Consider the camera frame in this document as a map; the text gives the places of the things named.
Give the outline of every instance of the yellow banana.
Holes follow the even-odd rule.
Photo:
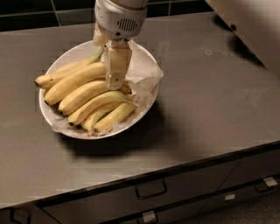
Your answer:
[[[85,66],[56,83],[45,94],[45,103],[48,105],[56,104],[63,100],[67,95],[73,92],[76,88],[85,83],[104,77],[106,67],[104,62],[96,62]]]
[[[106,93],[99,94],[75,110],[68,117],[69,124],[80,124],[94,109],[109,102],[130,102],[130,100],[128,100],[126,95],[120,91],[108,91]]]
[[[91,98],[106,91],[108,89],[105,79],[90,81],[66,96],[59,104],[59,112],[64,116],[69,115]]]
[[[81,127],[84,130],[87,130],[87,133],[89,136],[93,135],[93,127],[95,124],[103,118],[107,113],[111,112],[113,109],[117,108],[121,102],[113,101],[106,103],[104,105],[101,105],[100,107],[94,109],[93,112],[90,113],[90,115],[81,123]]]
[[[94,126],[94,135],[99,136],[101,132],[110,132],[113,129],[114,123],[122,122],[128,115],[130,115],[137,106],[133,103],[124,102],[111,113],[106,115],[103,119]]]
[[[90,65],[92,63],[99,62],[101,60],[103,51],[104,49],[100,48],[98,52],[96,52],[92,56],[85,58],[82,61],[66,64],[54,73],[40,75],[35,80],[36,86],[43,89],[50,89],[51,87],[53,87],[54,84],[58,83],[60,80],[67,77],[71,73],[83,67],[86,67],[87,65]]]

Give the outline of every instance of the backsplash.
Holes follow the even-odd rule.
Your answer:
[[[93,23],[95,0],[1,0],[0,32]],[[204,0],[150,0],[148,18],[211,11]]]

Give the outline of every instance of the countertop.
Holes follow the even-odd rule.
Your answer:
[[[0,208],[96,188],[280,139],[280,78],[214,13],[148,18],[136,42],[164,71],[148,114],[102,140],[52,131],[34,79],[93,24],[0,33]]]

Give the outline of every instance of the bunch of bananas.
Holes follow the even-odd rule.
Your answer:
[[[125,83],[108,90],[106,67],[101,62],[103,48],[92,56],[66,64],[53,73],[40,75],[35,84],[45,90],[45,103],[56,106],[69,125],[81,126],[89,136],[99,136],[113,129],[135,109],[133,95]]]

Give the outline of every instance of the floor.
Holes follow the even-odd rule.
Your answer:
[[[280,224],[280,191],[173,224]]]

